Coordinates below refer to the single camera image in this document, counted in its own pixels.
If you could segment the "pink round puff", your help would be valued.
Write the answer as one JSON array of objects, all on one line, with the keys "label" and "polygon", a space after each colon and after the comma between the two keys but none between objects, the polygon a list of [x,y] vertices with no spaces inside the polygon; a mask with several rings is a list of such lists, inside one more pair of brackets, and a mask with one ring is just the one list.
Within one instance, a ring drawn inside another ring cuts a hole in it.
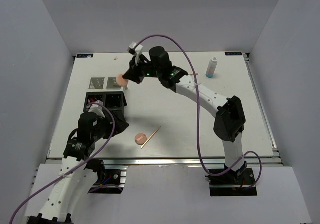
[{"label": "pink round puff", "polygon": [[117,82],[117,84],[118,84],[119,86],[124,87],[124,86],[127,86],[127,84],[128,84],[129,81],[128,81],[127,79],[123,78],[123,75],[120,74],[120,75],[118,75],[118,76],[116,77],[116,82]]},{"label": "pink round puff", "polygon": [[144,133],[138,133],[138,134],[136,134],[136,136],[135,136],[134,139],[135,139],[135,142],[136,142],[138,145],[143,145],[148,138],[147,138],[146,134],[144,134]]}]

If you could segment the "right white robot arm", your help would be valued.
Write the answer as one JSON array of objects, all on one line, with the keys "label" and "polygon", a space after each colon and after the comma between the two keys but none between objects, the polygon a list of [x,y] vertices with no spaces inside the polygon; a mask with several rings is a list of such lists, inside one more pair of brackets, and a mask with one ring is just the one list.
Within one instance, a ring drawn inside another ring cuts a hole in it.
[{"label": "right white robot arm", "polygon": [[142,54],[142,46],[133,43],[128,52],[133,55],[129,69],[123,75],[137,84],[146,77],[157,78],[167,89],[183,95],[203,107],[214,117],[214,133],[222,140],[225,163],[219,173],[206,172],[212,177],[224,176],[236,184],[244,177],[247,163],[243,154],[242,133],[246,122],[241,100],[217,94],[196,81],[195,75],[174,66],[169,54],[161,46],[149,50],[149,58]]}]

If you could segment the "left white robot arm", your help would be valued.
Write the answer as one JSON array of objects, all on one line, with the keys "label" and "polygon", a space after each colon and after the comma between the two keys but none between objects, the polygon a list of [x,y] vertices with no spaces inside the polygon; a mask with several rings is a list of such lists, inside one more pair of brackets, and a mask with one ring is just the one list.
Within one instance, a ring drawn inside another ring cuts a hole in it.
[{"label": "left white robot arm", "polygon": [[103,160],[91,159],[95,144],[122,133],[129,124],[121,110],[91,107],[83,112],[67,140],[59,172],[60,180],[37,216],[29,216],[29,224],[71,224],[88,192],[118,188],[113,174],[105,169]]}]

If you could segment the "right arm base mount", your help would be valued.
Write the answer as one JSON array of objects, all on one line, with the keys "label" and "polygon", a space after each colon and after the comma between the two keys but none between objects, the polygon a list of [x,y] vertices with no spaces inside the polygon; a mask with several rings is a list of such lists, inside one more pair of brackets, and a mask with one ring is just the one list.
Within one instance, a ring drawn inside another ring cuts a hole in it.
[{"label": "right arm base mount", "polygon": [[212,197],[257,196],[255,175],[252,168],[246,168],[238,179],[224,174],[221,176],[206,175]]}]

